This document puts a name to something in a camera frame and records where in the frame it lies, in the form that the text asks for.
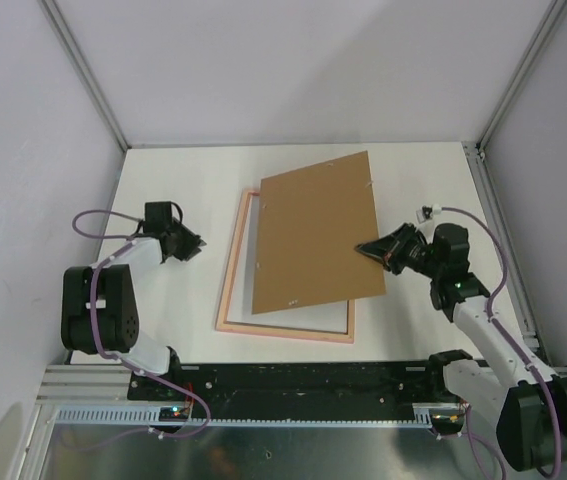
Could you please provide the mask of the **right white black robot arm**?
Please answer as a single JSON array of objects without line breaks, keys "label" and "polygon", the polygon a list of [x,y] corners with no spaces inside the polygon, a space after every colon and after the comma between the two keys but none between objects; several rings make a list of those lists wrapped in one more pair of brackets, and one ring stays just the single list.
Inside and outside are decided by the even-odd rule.
[{"label": "right white black robot arm", "polygon": [[478,349],[479,362],[462,351],[431,356],[440,367],[424,376],[436,401],[465,400],[495,428],[502,456],[517,471],[552,478],[567,462],[567,376],[539,359],[500,319],[490,293],[470,270],[469,232],[438,225],[431,240],[413,224],[356,246],[394,275],[409,268],[430,281],[433,307]]}]

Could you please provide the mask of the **brown cardboard backing board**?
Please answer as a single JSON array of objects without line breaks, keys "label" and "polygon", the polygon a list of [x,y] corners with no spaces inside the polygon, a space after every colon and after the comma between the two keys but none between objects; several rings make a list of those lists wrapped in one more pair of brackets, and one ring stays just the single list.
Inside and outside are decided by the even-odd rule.
[{"label": "brown cardboard backing board", "polygon": [[382,267],[356,250],[378,237],[367,152],[263,179],[253,313],[385,294]]}]

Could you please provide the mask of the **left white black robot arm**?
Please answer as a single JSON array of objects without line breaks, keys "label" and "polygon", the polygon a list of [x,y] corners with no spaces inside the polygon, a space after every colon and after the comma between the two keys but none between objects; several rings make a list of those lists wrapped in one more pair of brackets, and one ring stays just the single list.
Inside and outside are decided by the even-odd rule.
[{"label": "left white black robot arm", "polygon": [[185,226],[183,210],[174,201],[145,203],[141,218],[103,209],[78,213],[72,229],[95,239],[79,227],[79,220],[91,214],[131,221],[135,230],[101,235],[101,240],[123,244],[99,262],[64,272],[62,344],[69,351],[119,361],[139,376],[150,376],[150,389],[162,399],[173,399],[184,387],[180,359],[173,347],[142,330],[135,284],[170,259],[192,260],[206,242]]}]

